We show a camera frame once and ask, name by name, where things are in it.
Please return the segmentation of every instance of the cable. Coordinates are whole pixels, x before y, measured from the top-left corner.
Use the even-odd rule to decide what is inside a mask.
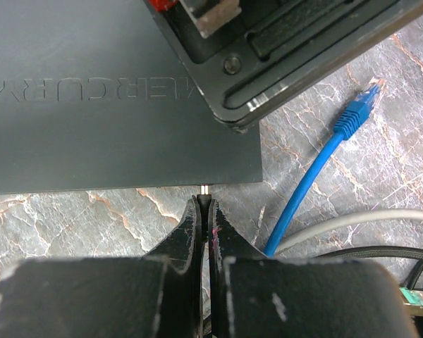
[[[376,258],[396,257],[418,259],[423,261],[423,249],[407,248],[405,246],[362,246],[360,248],[343,249],[325,253],[323,257],[352,257],[352,258]]]
[[[340,229],[341,227],[348,227],[365,222],[373,222],[376,220],[397,220],[397,219],[411,219],[423,221],[423,210],[416,209],[381,209],[363,211],[361,213],[351,213],[350,215],[344,215],[330,220],[325,220],[322,223],[313,225],[306,229],[300,230],[295,234],[284,239],[276,250],[276,254],[281,254],[290,247],[307,241],[319,234],[323,234],[328,231]]]
[[[332,153],[337,149],[338,145],[343,140],[348,140],[354,133],[368,120],[369,114],[373,111],[383,96],[385,89],[385,81],[373,79],[370,81],[368,88],[363,93],[359,94],[357,98],[350,103],[350,105],[343,112],[333,127],[333,136],[326,143],[324,148],[320,151],[315,161],[310,166],[309,170],[301,179],[298,187],[293,192],[285,209],[281,214],[273,232],[268,238],[268,242],[264,248],[264,253],[267,256],[273,256],[274,252],[282,240],[283,234],[287,230],[288,225],[293,219],[293,215],[298,209],[301,201],[304,199],[307,191],[317,178],[319,172],[331,157]]]
[[[423,273],[423,261],[417,262],[415,266],[410,271],[410,274],[406,277],[403,282],[403,285],[409,290],[415,289],[418,279]]]
[[[208,315],[202,322],[202,335],[212,338],[212,315]]]
[[[307,191],[312,186],[313,181],[317,178],[319,172],[326,164],[329,157],[337,149],[338,145],[343,141],[343,134],[334,134],[329,142],[324,146],[323,150],[318,154],[315,161],[310,166],[309,170],[305,173],[304,177],[299,182],[298,187],[291,195],[290,200],[287,203],[285,209],[283,209],[282,215],[279,218],[270,238],[265,246],[265,254],[273,256],[276,247],[281,241],[283,234],[285,233],[288,224],[290,223],[293,215],[298,209],[301,201],[304,199]]]

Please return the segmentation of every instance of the gray marble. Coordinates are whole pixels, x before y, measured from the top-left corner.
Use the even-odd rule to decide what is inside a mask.
[[[334,154],[288,233],[353,211],[423,209],[421,17],[263,119],[263,183],[211,187],[247,240],[263,247],[295,186],[330,137],[335,117],[374,75],[388,81],[380,109]],[[0,276],[27,257],[142,255],[176,226],[186,200],[197,192],[197,187],[174,187],[0,196]],[[308,257],[368,244],[423,248],[423,223],[353,226],[297,245],[284,256]],[[398,279],[414,263],[380,261]]]

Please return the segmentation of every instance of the red component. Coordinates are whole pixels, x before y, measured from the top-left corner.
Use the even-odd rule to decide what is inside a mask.
[[[174,6],[178,0],[149,0],[149,2],[157,10],[157,12],[163,12]]]

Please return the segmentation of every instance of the white cable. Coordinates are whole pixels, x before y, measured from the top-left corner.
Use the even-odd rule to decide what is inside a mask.
[[[339,216],[330,220],[325,220],[322,223],[307,227],[303,230],[286,237],[277,247],[276,255],[281,254],[292,246],[313,238],[319,234],[328,231],[340,229],[341,227],[348,227],[350,225],[373,222],[375,220],[397,220],[400,218],[407,218],[411,220],[423,221],[423,210],[417,209],[381,209],[363,211],[361,213],[351,213],[349,215]]]

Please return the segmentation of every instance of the black cable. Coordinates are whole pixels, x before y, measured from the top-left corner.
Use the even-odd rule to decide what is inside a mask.
[[[202,322],[202,334],[204,338],[210,337],[212,338],[212,315],[208,315]]]
[[[403,286],[407,287],[409,290],[415,289],[418,279],[423,273],[423,261],[417,262],[414,268],[410,271],[410,274],[406,277],[403,282]]]
[[[350,248],[329,252],[318,257],[396,257],[417,259],[423,261],[423,249],[407,248],[405,246],[363,246],[360,248]]]

